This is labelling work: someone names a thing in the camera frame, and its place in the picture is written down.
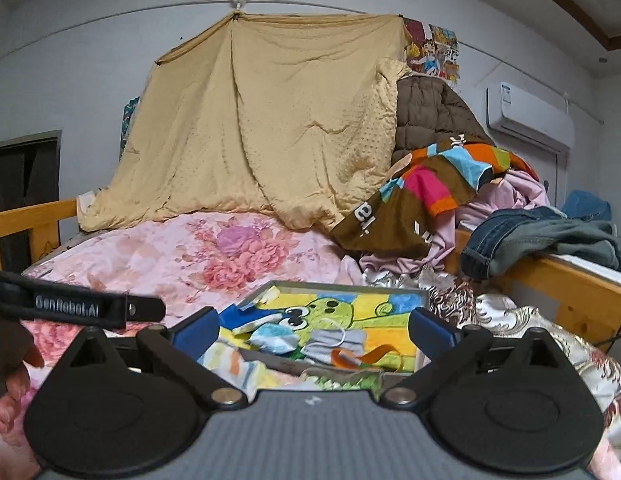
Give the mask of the person's left hand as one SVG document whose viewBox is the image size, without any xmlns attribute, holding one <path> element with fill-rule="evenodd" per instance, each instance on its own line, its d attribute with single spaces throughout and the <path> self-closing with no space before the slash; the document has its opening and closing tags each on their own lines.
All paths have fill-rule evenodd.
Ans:
<svg viewBox="0 0 621 480">
<path fill-rule="evenodd" d="M 21 414 L 22 399 L 30 388 L 30 374 L 26 364 L 36 368 L 44 366 L 44 358 L 36 346 L 28 349 L 23 363 L 6 378 L 6 392 L 0 396 L 0 434 L 10 432 Z"/>
</svg>

